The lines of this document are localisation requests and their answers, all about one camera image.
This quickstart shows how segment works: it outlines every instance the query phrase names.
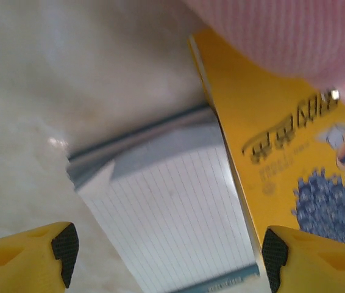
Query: black rubber tip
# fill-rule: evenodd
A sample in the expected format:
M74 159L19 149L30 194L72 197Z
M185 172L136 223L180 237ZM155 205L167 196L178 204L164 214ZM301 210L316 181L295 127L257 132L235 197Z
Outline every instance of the black rubber tip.
M51 242L53 254L56 259L62 261L62 280L66 288L69 288L73 276L77 252L79 251L79 239L75 225L69 224Z
M287 244L276 233L267 229L263 240L262 256L272 293L276 293L281 285L280 269L286 265L288 252Z

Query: yellow notebook cover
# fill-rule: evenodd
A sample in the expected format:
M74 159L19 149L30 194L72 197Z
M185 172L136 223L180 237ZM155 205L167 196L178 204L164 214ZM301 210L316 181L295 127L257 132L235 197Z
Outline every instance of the yellow notebook cover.
M270 225L345 242L345 106L262 70L211 30L190 46L260 243Z

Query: lined paper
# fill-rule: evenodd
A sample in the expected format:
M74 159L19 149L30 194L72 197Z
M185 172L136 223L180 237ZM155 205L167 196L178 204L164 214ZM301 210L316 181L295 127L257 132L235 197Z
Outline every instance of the lined paper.
M111 182L97 178L79 194L144 292L176 291L255 264L223 145Z

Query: marble surface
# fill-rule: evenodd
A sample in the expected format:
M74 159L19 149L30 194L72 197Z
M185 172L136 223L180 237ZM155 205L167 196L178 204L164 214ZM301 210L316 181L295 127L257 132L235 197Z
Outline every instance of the marble surface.
M203 101L186 43L202 26L179 1L0 0L0 237L74 222L69 292L140 288L73 191L66 155Z

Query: pink fabric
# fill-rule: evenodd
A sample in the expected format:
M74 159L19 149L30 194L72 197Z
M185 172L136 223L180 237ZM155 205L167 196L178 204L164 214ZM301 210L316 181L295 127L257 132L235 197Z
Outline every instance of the pink fabric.
M337 87L345 101L345 0L184 0L255 63Z

